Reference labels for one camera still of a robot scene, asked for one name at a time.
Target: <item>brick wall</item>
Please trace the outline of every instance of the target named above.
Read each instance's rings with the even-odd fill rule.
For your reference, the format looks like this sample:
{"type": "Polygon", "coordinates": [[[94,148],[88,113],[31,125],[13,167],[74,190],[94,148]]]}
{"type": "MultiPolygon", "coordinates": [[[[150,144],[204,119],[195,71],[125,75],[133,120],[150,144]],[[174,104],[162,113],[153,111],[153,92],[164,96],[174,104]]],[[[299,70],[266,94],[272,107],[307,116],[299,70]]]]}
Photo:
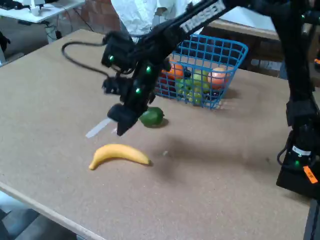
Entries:
{"type": "MultiPolygon", "coordinates": [[[[85,5],[75,10],[95,32],[106,33],[110,30],[120,30],[120,20],[111,0],[86,0],[85,5]]],[[[70,10],[69,15],[73,24],[88,29],[75,11],[70,10]]],[[[69,21],[68,18],[68,14],[63,15],[64,22],[69,21]]]]}

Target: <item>green lime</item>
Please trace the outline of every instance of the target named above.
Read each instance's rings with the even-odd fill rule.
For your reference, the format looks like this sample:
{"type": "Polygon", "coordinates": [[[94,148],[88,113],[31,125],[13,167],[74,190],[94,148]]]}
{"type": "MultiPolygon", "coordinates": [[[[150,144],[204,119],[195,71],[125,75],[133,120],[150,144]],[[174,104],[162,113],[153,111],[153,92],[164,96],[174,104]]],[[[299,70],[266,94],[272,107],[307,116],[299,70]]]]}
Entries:
{"type": "Polygon", "coordinates": [[[151,127],[160,125],[164,119],[164,116],[164,112],[159,107],[152,106],[149,107],[139,119],[143,125],[146,127],[151,127]]]}

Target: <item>blue wire basket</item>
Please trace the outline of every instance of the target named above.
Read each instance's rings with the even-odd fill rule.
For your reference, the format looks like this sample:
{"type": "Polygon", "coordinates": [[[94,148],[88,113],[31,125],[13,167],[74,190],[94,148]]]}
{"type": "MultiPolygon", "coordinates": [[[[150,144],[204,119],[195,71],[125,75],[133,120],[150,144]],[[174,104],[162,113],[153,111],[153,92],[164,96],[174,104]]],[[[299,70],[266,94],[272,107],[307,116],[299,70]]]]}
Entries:
{"type": "Polygon", "coordinates": [[[161,72],[155,93],[216,108],[247,53],[241,42],[193,34],[170,56],[171,70],[161,72]]]}

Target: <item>yellow banana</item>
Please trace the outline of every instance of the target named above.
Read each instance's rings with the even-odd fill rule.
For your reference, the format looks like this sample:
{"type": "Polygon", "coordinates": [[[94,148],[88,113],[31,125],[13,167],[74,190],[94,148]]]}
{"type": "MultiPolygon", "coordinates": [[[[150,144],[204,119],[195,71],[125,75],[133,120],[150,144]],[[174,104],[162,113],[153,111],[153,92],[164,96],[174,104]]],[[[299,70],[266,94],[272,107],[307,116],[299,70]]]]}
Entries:
{"type": "Polygon", "coordinates": [[[123,144],[107,144],[95,151],[93,160],[89,166],[90,170],[95,170],[107,159],[128,159],[139,164],[150,164],[150,160],[141,151],[123,144]]]}

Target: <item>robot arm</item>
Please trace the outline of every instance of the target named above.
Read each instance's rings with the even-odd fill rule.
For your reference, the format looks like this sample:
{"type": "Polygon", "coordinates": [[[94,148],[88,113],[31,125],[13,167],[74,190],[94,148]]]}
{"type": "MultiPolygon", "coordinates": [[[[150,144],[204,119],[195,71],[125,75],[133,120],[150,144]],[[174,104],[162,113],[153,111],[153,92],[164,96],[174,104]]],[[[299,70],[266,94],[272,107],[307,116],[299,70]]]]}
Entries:
{"type": "MultiPolygon", "coordinates": [[[[162,69],[170,70],[167,56],[192,33],[236,6],[271,17],[285,56],[290,88],[286,115],[292,131],[278,155],[282,168],[277,185],[320,199],[320,184],[311,184],[304,173],[304,167],[308,167],[320,176],[320,164],[316,161],[316,156],[320,156],[320,114],[313,97],[307,59],[315,25],[320,24],[320,11],[317,11],[320,9],[312,9],[308,0],[203,0],[189,5],[184,14],[157,25],[151,32],[133,36],[139,37],[137,43],[128,34],[108,33],[103,39],[106,48],[101,63],[116,70],[117,74],[107,76],[102,87],[107,94],[120,95],[123,102],[114,105],[108,117],[118,123],[119,136],[130,129],[154,100],[155,85],[162,69]],[[304,23],[312,24],[309,34],[302,32],[304,23]],[[131,73],[130,78],[123,76],[131,73]],[[280,155],[284,152],[285,158],[281,162],[280,155]]],[[[62,47],[63,53],[68,44],[62,47]]],[[[101,73],[92,67],[86,68],[101,73]]]]}

